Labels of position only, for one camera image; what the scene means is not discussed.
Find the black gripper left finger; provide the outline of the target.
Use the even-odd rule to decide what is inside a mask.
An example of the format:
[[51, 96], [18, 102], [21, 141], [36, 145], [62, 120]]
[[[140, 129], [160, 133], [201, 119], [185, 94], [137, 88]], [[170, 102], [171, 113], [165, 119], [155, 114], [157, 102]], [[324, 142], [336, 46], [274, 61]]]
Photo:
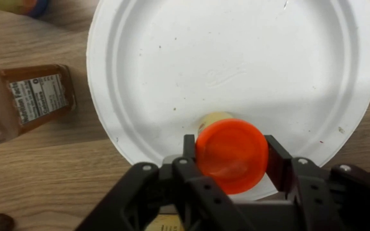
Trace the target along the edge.
[[254, 231], [230, 197], [196, 164], [196, 137], [184, 136], [180, 156], [157, 167], [134, 164], [83, 219], [76, 231], [144, 231], [173, 205], [187, 231]]

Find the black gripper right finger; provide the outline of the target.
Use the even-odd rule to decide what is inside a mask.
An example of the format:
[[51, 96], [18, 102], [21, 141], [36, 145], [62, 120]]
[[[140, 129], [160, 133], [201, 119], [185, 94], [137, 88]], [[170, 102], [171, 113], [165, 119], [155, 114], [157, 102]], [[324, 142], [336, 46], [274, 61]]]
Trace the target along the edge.
[[331, 169], [293, 156], [266, 135], [266, 173], [284, 200], [265, 205], [273, 227], [293, 231], [370, 231], [370, 172], [340, 163]]

